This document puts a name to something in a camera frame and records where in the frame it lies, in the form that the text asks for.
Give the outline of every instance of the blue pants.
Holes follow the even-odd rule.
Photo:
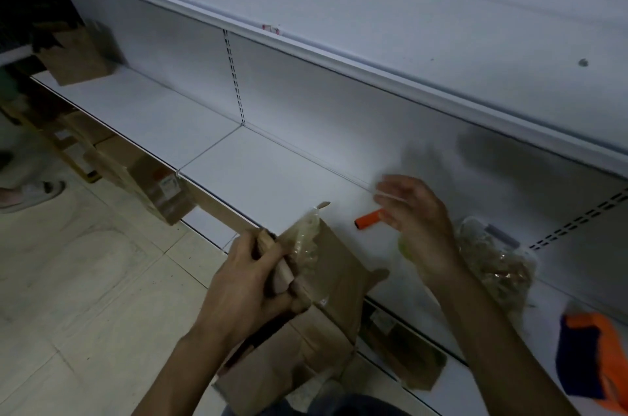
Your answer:
[[[340,398],[316,398],[307,413],[295,411],[286,400],[266,408],[258,416],[409,416],[408,413],[377,398],[365,395],[343,395]],[[234,416],[229,407],[222,416]]]

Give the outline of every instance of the floor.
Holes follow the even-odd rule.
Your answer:
[[[225,254],[105,180],[82,182],[38,143],[22,146],[0,186],[33,177],[68,187],[0,215],[0,416],[130,414],[190,327]],[[289,401],[304,410],[321,383]],[[434,414],[361,357],[343,384],[411,414]],[[220,415],[224,406],[208,388],[195,414]]]

